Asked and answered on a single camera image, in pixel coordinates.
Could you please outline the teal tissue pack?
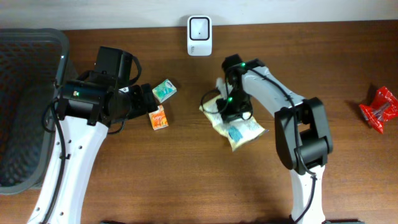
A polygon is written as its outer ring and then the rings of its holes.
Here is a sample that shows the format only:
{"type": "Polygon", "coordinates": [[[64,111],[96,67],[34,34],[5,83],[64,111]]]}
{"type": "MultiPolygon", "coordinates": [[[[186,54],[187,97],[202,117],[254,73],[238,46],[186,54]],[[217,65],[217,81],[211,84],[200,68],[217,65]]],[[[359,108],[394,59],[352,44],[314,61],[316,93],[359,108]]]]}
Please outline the teal tissue pack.
{"type": "Polygon", "coordinates": [[[165,100],[170,98],[173,94],[177,92],[176,87],[172,84],[169,79],[166,79],[161,84],[157,85],[152,90],[154,96],[159,101],[159,103],[163,103],[165,100]]]}

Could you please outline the red snack bag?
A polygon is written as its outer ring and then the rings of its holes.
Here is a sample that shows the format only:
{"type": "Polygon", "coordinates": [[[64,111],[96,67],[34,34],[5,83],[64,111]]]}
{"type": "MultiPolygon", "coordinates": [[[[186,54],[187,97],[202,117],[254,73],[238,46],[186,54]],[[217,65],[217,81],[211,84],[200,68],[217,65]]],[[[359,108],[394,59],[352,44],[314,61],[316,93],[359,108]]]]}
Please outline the red snack bag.
{"type": "Polygon", "coordinates": [[[380,134],[384,133],[384,123],[397,117],[397,98],[385,87],[376,91],[370,105],[359,105],[364,119],[380,134]]]}

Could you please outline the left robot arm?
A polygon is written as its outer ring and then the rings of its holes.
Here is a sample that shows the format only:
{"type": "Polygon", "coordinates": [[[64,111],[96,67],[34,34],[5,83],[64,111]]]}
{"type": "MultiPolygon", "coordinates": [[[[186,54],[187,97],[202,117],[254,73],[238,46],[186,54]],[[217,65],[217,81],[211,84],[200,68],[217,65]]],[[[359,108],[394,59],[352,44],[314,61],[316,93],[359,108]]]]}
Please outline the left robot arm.
{"type": "Polygon", "coordinates": [[[55,142],[29,223],[80,223],[96,155],[112,124],[157,109],[148,83],[119,87],[71,80],[51,105],[55,142]]]}

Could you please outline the orange tissue pack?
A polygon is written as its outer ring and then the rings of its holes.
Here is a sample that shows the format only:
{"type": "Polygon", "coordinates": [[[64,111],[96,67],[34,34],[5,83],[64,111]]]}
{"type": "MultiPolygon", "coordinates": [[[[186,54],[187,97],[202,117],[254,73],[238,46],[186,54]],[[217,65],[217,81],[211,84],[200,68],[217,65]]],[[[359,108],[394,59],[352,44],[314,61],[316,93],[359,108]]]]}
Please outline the orange tissue pack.
{"type": "Polygon", "coordinates": [[[169,126],[169,123],[165,115],[164,107],[162,105],[159,105],[156,111],[149,113],[149,119],[152,128],[155,131],[169,126]]]}

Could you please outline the yellow wet wipes bag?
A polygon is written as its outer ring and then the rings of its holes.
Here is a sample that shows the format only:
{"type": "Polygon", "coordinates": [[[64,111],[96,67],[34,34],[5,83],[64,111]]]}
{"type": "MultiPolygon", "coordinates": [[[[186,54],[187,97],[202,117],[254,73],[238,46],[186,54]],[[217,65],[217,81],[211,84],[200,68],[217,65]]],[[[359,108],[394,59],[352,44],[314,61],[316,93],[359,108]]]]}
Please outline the yellow wet wipes bag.
{"type": "Polygon", "coordinates": [[[212,114],[211,112],[218,111],[216,101],[223,100],[221,95],[214,97],[200,106],[199,110],[202,111],[210,121],[213,129],[220,135],[226,137],[231,145],[232,151],[242,145],[257,139],[259,136],[268,133],[268,129],[264,129],[254,117],[249,120],[238,118],[234,121],[226,123],[222,120],[219,113],[212,114]]]}

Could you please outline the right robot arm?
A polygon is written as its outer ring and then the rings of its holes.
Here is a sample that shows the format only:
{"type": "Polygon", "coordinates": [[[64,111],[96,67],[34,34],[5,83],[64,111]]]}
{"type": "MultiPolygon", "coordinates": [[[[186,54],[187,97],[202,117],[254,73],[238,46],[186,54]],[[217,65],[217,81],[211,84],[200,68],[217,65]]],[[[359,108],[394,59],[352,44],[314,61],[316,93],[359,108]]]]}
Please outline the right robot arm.
{"type": "Polygon", "coordinates": [[[274,117],[275,147],[290,171],[294,223],[325,223],[322,177],[333,150],[325,107],[317,98],[306,99],[283,85],[259,59],[243,61],[238,54],[222,63],[226,99],[217,106],[224,123],[253,112],[255,98],[274,117]]]}

